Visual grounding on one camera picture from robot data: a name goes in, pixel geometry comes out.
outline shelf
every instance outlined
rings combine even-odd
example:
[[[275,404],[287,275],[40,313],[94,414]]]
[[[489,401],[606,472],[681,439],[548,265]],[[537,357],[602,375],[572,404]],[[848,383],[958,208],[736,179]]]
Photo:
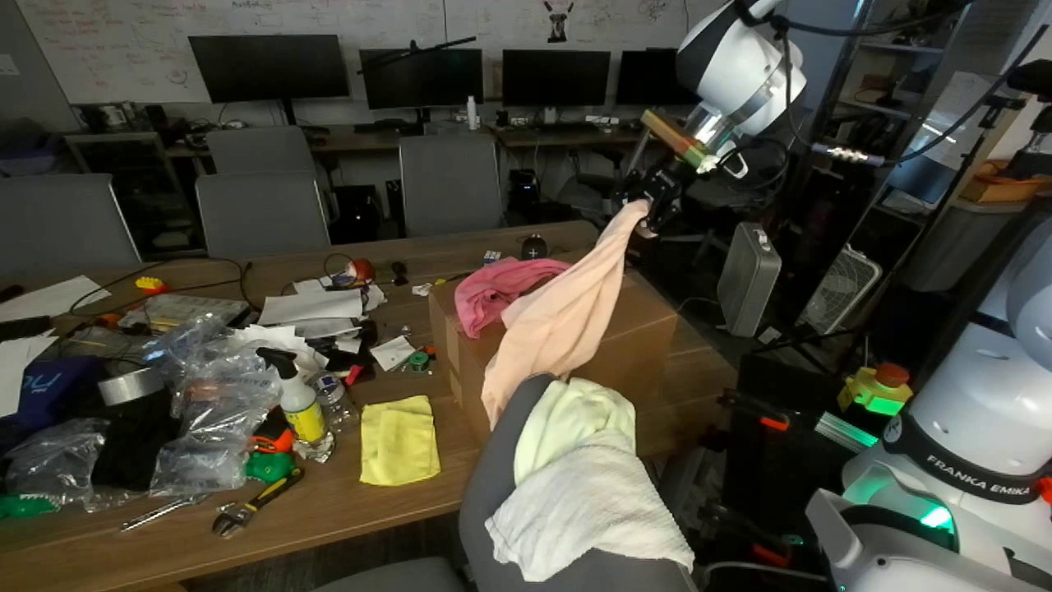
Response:
[[[863,110],[863,113],[877,113],[877,117],[901,119],[901,122],[910,122],[910,119],[914,119],[910,113],[885,110],[885,106],[868,106],[868,102],[855,102],[855,100],[839,100],[839,106]]]
[[[943,55],[939,45],[904,45],[904,43],[857,43],[863,49],[874,49],[874,54],[908,54],[908,55]]]

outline green light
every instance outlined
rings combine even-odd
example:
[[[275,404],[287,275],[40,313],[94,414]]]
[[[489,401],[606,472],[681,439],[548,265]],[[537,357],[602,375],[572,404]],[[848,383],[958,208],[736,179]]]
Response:
[[[922,522],[924,522],[926,531],[946,531],[946,532],[954,532],[954,518],[950,518],[946,508],[935,508],[929,512],[924,512]]]

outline cardboard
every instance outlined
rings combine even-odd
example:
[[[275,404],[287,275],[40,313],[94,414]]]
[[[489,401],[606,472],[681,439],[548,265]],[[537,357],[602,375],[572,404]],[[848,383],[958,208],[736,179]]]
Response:
[[[636,401],[641,450],[650,450],[657,420],[657,391],[664,385],[664,358],[681,315],[664,303],[664,298],[636,275],[626,275],[611,326],[578,379],[602,383]],[[494,322],[480,339],[468,339],[456,322],[454,282],[432,289],[432,337],[436,350],[436,369],[445,371],[454,397],[465,404],[465,420],[478,439],[489,436],[487,413],[480,401],[482,371],[501,350],[503,326]]]

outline computer monitor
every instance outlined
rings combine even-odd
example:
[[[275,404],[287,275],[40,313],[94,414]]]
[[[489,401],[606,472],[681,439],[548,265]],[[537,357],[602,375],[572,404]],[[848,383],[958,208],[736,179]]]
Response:
[[[368,110],[426,110],[482,102],[480,49],[363,49]]]
[[[212,102],[352,95],[337,37],[190,37],[190,49]]]
[[[679,79],[679,49],[623,54],[618,106],[693,106]]]
[[[503,106],[602,106],[611,54],[503,49]]]

